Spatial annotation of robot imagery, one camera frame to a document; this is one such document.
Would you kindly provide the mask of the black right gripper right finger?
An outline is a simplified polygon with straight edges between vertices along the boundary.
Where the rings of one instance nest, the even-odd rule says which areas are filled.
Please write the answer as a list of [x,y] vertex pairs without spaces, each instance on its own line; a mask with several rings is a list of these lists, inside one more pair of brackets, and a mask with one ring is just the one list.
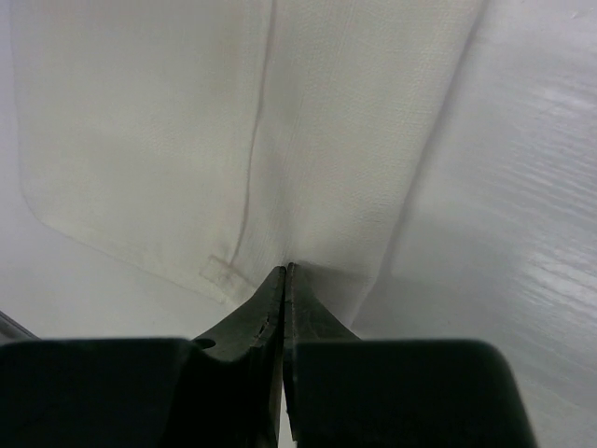
[[345,327],[316,297],[307,271],[297,263],[286,267],[284,291],[283,382],[286,412],[294,442],[299,438],[295,348],[299,343],[356,342]]

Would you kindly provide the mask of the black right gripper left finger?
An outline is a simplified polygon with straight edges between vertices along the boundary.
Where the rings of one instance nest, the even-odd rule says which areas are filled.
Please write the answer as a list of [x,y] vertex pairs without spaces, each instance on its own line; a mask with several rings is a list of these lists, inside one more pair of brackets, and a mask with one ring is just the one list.
[[284,293],[278,266],[243,305],[193,339],[215,370],[208,415],[223,428],[223,447],[279,443]]

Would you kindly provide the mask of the white cloth napkin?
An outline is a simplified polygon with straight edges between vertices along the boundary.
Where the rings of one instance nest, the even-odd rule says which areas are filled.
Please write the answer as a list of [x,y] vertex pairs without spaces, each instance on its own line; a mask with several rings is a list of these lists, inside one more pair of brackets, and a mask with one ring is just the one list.
[[14,1],[43,224],[229,305],[296,262],[354,319],[479,1]]

